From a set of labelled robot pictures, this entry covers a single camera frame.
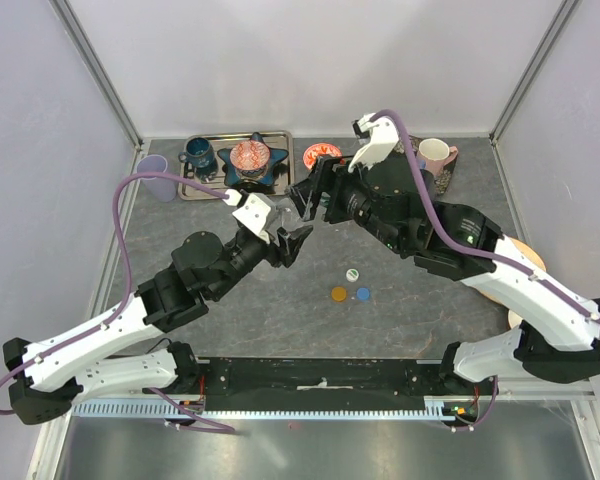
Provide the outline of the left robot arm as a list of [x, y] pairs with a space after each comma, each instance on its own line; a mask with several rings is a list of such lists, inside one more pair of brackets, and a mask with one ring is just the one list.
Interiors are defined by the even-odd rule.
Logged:
[[37, 425], [87, 399], [126, 389], [191, 392], [204, 373], [188, 344], [174, 342], [142, 356], [122, 356], [120, 350], [206, 315], [208, 302], [219, 301], [262, 261], [290, 267], [312, 230], [279, 228], [276, 239], [265, 242], [241, 226], [228, 243], [211, 232], [195, 232], [172, 252], [167, 268], [110, 311], [45, 341], [6, 342], [15, 415]]

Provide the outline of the clear bottle blue-white cap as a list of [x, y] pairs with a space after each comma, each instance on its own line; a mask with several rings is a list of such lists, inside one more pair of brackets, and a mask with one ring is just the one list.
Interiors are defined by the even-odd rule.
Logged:
[[293, 201], [288, 197], [282, 197], [276, 204], [273, 211], [274, 218], [268, 227], [268, 232], [274, 239], [277, 238], [278, 230], [293, 232], [306, 226], [302, 217], [298, 214]]

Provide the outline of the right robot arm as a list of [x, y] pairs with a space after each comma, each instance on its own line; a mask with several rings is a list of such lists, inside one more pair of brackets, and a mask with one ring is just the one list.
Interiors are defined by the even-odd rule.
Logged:
[[433, 198], [433, 177], [392, 152], [361, 168], [331, 157], [287, 193], [298, 215], [353, 221], [401, 258], [428, 273], [485, 293], [521, 316], [517, 327], [445, 350], [438, 381], [463, 392], [489, 377], [531, 375], [569, 384], [600, 375], [600, 298], [579, 296], [536, 271], [501, 228], [479, 210]]

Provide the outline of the orange bottle cap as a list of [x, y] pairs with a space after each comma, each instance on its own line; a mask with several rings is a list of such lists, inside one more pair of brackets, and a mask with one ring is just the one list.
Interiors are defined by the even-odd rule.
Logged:
[[333, 287], [330, 292], [331, 299], [335, 302], [343, 302], [347, 299], [348, 293], [343, 286]]

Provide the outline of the blue bottle cap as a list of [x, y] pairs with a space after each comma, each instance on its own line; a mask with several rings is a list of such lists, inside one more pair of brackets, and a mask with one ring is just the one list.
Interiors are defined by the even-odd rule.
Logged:
[[371, 297], [371, 292], [366, 287], [360, 287], [356, 291], [356, 298], [360, 301], [368, 301]]

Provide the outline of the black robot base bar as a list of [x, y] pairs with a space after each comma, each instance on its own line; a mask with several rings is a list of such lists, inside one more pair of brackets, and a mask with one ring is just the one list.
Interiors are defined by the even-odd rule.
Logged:
[[174, 392], [200, 394], [211, 410], [331, 411], [416, 409], [429, 396], [486, 396], [492, 387], [442, 373], [438, 362], [211, 357]]

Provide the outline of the white green bottle cap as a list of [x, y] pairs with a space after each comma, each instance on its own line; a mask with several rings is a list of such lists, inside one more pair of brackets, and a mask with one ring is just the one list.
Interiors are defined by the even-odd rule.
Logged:
[[359, 279], [360, 274], [357, 269], [351, 268], [346, 271], [345, 276], [349, 282], [356, 282]]

